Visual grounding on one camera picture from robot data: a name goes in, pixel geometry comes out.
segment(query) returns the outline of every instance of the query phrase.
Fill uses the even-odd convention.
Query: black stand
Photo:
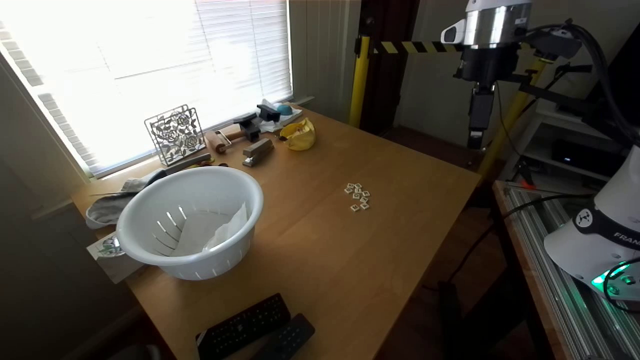
[[[527,322],[536,348],[536,357],[544,360],[554,359],[502,214],[493,192],[490,194],[492,218],[496,224],[495,229],[507,268],[464,318],[460,312],[455,285],[445,282],[439,284],[439,310],[445,359],[489,358],[489,353],[495,345],[522,321]],[[486,200],[486,193],[478,195],[478,199]]]

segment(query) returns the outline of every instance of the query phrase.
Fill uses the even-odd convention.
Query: yellow pole
[[[353,91],[351,93],[351,111],[349,125],[360,127],[364,90],[367,87],[367,72],[369,71],[369,37],[361,37],[360,54],[356,58],[356,68],[353,73]]]
[[[537,70],[538,72],[531,75],[531,85],[535,85],[538,82],[538,79],[540,78],[540,74],[542,74],[542,71],[545,70],[546,66],[547,66],[547,62],[545,60],[542,60],[542,59],[536,60],[536,62],[531,67],[531,69]],[[506,127],[507,131],[510,131],[511,128],[515,125],[516,121],[520,118],[520,113],[522,112],[522,109],[524,109],[524,107],[526,106],[527,98],[529,98],[529,94],[525,92],[520,92],[520,91],[513,98],[513,101],[511,102],[511,106],[509,107],[509,111],[507,112],[507,116],[503,119],[504,127]],[[487,173],[493,166],[493,162],[495,161],[495,159],[500,154],[500,151],[502,150],[502,145],[504,144],[505,139],[506,139],[506,134],[504,132],[504,129],[502,128],[502,126],[499,126],[498,132],[496,133],[495,138],[491,142],[491,146],[489,146],[489,149],[487,149],[486,154],[484,155],[484,158],[482,160],[482,163],[480,163],[480,167],[478,168],[478,174],[480,174],[481,176],[481,180],[478,183],[478,185],[482,184]]]

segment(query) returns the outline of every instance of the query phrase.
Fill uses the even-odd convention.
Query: remote control
[[[309,323],[304,315],[298,314],[269,339],[267,345],[260,349],[251,359],[289,360],[315,332],[313,325]]]
[[[291,314],[280,294],[273,295],[196,336],[200,359],[218,360],[281,328]]]

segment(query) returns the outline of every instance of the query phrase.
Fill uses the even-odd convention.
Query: window
[[[154,150],[143,121],[188,104],[203,128],[292,95],[285,0],[21,0],[0,39],[95,175]]]

